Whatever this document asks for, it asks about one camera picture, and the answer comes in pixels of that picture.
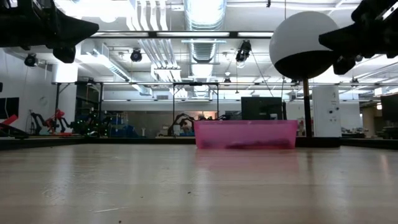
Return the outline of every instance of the pink plastic bin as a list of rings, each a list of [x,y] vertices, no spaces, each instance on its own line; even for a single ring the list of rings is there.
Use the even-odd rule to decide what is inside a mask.
[[[297,121],[196,121],[199,149],[294,149]]]

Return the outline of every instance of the wooden floor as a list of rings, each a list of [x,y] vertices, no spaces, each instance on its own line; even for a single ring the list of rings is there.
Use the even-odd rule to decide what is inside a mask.
[[[398,223],[398,151],[0,151],[0,223]]]

